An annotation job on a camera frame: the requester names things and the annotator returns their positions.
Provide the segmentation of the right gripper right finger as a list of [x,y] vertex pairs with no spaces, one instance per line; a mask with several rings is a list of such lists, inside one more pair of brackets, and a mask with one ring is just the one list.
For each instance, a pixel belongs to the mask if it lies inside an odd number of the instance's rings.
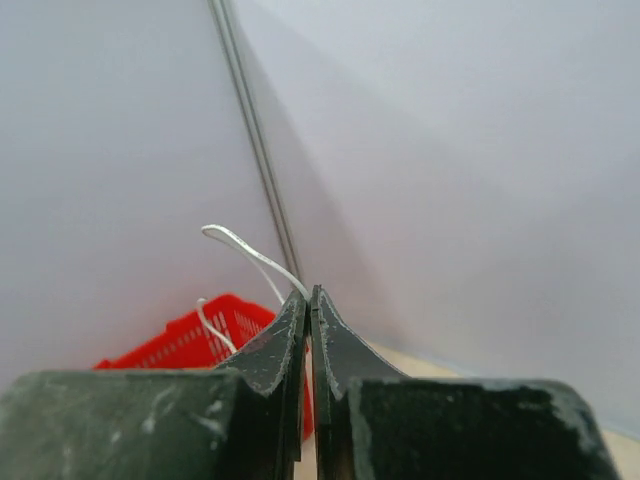
[[416,378],[315,287],[309,304],[322,479],[616,479],[589,405],[552,380]]

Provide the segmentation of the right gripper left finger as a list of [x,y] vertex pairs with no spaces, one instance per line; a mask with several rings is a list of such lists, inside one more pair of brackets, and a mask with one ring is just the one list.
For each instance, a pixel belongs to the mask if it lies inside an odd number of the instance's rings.
[[5,479],[290,479],[303,441],[306,302],[220,366],[40,371],[1,396]]

